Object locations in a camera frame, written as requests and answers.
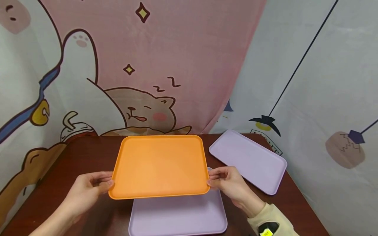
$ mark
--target cartoon bottle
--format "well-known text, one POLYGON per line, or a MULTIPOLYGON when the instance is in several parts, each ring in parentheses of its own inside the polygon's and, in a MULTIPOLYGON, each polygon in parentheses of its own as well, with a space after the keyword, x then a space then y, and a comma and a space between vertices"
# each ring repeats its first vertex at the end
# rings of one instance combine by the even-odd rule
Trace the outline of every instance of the cartoon bottle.
POLYGON ((78 113, 71 111, 63 118, 63 125, 65 126, 60 133, 60 141, 69 143, 73 139, 82 136, 98 136, 97 132, 88 124, 83 122, 71 123, 70 120, 77 116, 78 113))

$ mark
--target sleeve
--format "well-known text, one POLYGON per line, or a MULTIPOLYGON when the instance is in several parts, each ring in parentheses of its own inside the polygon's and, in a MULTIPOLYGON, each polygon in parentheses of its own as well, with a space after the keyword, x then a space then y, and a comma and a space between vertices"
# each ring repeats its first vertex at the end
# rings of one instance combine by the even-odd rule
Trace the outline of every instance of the sleeve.
POLYGON ((298 236, 293 225, 274 204, 266 204, 248 223, 258 236, 298 236))

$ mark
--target pink backdrop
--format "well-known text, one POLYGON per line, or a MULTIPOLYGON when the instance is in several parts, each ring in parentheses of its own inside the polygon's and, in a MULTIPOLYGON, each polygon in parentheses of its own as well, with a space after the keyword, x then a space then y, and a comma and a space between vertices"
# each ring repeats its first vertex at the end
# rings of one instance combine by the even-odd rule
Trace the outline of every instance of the pink backdrop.
POLYGON ((265 0, 42 0, 60 37, 93 38, 103 89, 131 87, 176 99, 176 127, 207 133, 223 111, 265 0), (128 64, 135 70, 128 75, 128 64))

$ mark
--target cat tongue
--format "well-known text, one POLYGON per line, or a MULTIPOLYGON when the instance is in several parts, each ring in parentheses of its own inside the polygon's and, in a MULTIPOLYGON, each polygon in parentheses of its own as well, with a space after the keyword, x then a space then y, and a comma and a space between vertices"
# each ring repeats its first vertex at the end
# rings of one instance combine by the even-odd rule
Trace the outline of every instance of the cat tongue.
POLYGON ((141 116, 134 116, 134 118, 139 120, 139 121, 146 121, 147 120, 147 118, 141 117, 141 116))

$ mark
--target beige sleeve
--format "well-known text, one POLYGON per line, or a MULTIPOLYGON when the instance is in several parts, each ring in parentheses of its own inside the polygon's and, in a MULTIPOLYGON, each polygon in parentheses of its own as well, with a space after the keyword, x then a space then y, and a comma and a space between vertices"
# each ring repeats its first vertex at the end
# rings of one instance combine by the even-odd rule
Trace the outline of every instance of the beige sleeve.
POLYGON ((257 216, 251 219, 248 218, 248 223, 258 236, 260 236, 258 229, 259 226, 266 222, 276 222, 279 224, 278 230, 273 234, 273 236, 298 236, 298 234, 294 231, 293 225, 274 204, 266 204, 263 210, 257 216))

